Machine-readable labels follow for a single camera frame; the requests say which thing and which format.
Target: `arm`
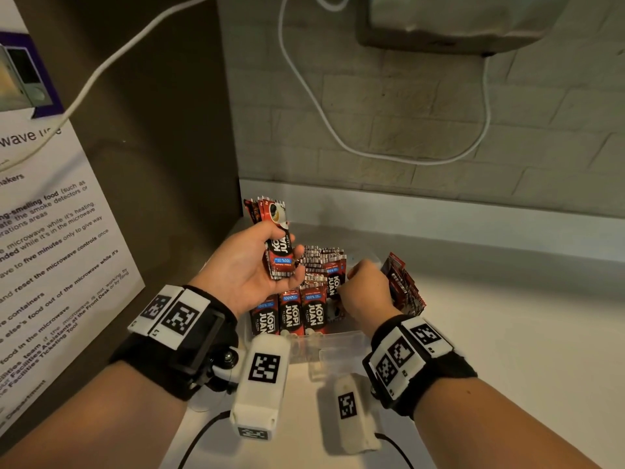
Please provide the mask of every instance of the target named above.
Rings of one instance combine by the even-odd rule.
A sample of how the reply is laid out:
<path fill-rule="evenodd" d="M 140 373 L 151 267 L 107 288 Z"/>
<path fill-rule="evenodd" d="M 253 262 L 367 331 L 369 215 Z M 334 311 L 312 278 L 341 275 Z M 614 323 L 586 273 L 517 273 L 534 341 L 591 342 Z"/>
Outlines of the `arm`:
<path fill-rule="evenodd" d="M 388 280 L 360 262 L 340 287 L 347 312 L 373 336 L 399 314 Z M 597 469 L 597 465 L 478 378 L 441 378 L 414 410 L 414 422 L 439 469 Z"/>
<path fill-rule="evenodd" d="M 263 267 L 265 241 L 284 235 L 270 222 L 233 235 L 190 284 L 212 294 L 238 318 L 270 294 L 303 281 L 302 266 L 280 281 L 271 280 Z M 295 248 L 296 257 L 302 252 L 302 246 Z M 0 458 L 0 468 L 156 469 L 186 407 L 125 362 L 117 362 Z"/>

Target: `microwave picture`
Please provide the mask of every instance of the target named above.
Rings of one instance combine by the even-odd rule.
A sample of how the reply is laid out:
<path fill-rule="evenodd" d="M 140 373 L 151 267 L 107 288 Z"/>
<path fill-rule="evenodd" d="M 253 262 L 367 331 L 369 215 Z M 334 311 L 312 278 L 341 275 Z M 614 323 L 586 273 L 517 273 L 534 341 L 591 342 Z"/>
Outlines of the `microwave picture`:
<path fill-rule="evenodd" d="M 51 104 L 27 48 L 0 44 L 0 112 Z"/>

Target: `gray wall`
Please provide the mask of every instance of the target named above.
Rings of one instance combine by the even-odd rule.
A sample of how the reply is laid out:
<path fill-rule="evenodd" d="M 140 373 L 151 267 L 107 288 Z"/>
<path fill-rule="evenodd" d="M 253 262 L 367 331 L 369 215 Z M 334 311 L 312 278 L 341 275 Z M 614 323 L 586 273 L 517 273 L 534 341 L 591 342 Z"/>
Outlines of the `gray wall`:
<path fill-rule="evenodd" d="M 15 0 L 64 104 L 181 0 Z M 98 81 L 73 125 L 146 289 L 0 440 L 13 445 L 106 363 L 163 284 L 184 283 L 238 219 L 236 157 L 215 0 L 165 21 Z"/>
<path fill-rule="evenodd" d="M 414 167 L 340 150 L 277 43 L 281 0 L 218 0 L 242 178 L 625 217 L 625 0 L 571 0 L 490 70 L 493 126 L 466 161 Z M 481 60 L 372 49 L 340 14 L 289 0 L 285 45 L 350 146 L 442 158 L 480 131 Z"/>

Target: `forearm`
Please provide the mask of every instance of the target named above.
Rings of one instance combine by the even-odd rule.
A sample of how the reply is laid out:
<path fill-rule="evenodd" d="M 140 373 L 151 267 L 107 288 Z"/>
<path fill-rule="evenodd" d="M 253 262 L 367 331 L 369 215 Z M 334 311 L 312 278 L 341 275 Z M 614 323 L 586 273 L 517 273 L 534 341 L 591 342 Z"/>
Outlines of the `forearm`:
<path fill-rule="evenodd" d="M 437 380 L 414 422 L 438 469 L 598 467 L 478 378 Z"/>
<path fill-rule="evenodd" d="M 0 466 L 156 469 L 186 406 L 117 362 L 11 449 Z"/>

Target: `brick wall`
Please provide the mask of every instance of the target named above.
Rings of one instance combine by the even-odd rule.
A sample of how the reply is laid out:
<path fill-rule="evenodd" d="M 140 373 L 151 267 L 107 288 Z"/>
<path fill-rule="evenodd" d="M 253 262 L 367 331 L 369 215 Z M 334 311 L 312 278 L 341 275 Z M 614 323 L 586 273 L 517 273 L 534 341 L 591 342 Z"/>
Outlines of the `brick wall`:
<path fill-rule="evenodd" d="M 281 0 L 218 0 L 239 173 L 625 217 L 625 0 L 571 0 L 553 32 L 490 69 L 493 125 L 465 161 L 341 151 L 284 62 Z M 481 60 L 359 46 L 339 14 L 289 0 L 285 45 L 348 145 L 443 158 L 479 134 Z"/>

